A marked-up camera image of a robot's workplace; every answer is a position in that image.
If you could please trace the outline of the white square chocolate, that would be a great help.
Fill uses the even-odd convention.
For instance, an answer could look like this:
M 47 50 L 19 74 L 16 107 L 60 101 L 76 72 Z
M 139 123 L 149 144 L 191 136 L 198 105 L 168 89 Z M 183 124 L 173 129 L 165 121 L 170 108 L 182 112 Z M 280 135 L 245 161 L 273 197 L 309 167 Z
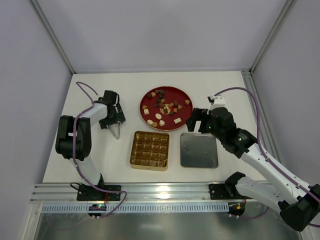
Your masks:
M 144 109 L 143 112 L 145 115 L 148 115 L 150 113 L 148 109 Z

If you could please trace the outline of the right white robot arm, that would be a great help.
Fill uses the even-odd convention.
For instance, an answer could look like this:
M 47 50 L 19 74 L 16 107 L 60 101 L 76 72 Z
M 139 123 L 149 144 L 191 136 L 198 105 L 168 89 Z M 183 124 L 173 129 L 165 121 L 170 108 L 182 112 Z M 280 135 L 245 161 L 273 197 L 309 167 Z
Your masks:
M 278 212 L 292 229 L 303 231 L 320 213 L 320 186 L 310 185 L 264 149 L 255 136 L 238 128 L 233 115 L 225 108 L 212 110 L 194 108 L 186 121 L 188 131 L 212 134 L 223 148 L 257 170 L 271 184 L 270 187 L 255 182 L 243 173 L 236 172 L 225 183 L 234 194 L 257 200 Z

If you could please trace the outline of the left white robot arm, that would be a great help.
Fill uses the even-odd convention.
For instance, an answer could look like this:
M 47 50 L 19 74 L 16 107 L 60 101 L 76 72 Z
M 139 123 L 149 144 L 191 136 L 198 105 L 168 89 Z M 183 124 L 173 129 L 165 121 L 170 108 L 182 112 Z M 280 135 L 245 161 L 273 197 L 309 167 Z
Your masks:
M 112 132 L 118 140 L 112 126 L 120 127 L 126 121 L 119 103 L 94 103 L 76 117 L 63 115 L 59 119 L 55 151 L 69 160 L 82 178 L 82 183 L 93 188 L 102 188 L 104 180 L 90 156 L 92 150 L 91 128 L 99 124 L 101 129 Z

